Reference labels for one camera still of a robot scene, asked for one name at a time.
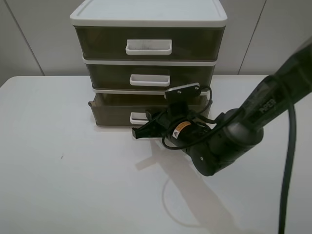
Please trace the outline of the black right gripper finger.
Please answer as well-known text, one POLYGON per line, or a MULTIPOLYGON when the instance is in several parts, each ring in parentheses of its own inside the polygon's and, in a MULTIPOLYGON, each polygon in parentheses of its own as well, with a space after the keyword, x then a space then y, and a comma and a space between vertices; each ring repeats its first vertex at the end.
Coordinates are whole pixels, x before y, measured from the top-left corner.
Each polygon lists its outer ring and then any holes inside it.
POLYGON ((158 117, 158 109, 148 109, 145 112, 148 123, 155 123, 158 117))

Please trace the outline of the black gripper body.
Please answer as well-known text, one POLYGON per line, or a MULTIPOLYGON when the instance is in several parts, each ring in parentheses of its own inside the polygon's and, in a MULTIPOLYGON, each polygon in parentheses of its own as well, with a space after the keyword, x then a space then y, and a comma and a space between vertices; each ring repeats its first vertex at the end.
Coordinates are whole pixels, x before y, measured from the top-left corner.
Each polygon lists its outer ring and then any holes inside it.
POLYGON ((216 125, 216 119, 209 119, 202 113, 188 110, 172 116, 168 111, 152 114, 156 128, 160 130, 161 143, 166 149, 208 149, 208 136, 216 125))

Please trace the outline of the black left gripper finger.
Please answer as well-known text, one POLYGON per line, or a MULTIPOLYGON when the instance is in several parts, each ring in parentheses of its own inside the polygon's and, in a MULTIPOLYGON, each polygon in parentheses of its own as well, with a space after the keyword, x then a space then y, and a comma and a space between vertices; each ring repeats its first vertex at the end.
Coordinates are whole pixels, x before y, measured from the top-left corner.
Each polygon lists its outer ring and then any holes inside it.
POLYGON ((135 139, 157 138, 158 130, 154 124, 147 123, 139 128, 132 128, 132 136, 135 139))

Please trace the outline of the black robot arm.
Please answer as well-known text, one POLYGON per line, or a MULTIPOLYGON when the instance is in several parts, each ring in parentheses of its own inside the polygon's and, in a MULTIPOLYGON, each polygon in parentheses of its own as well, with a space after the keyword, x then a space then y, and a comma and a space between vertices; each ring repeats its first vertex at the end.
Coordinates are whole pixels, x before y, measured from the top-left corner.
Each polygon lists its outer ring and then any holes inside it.
POLYGON ((147 113, 148 122, 133 128, 136 139, 159 137, 182 150, 204 176, 234 163, 261 142, 264 126, 312 91, 312 42, 303 43, 273 74, 265 77, 237 109, 207 120, 186 102, 147 113))

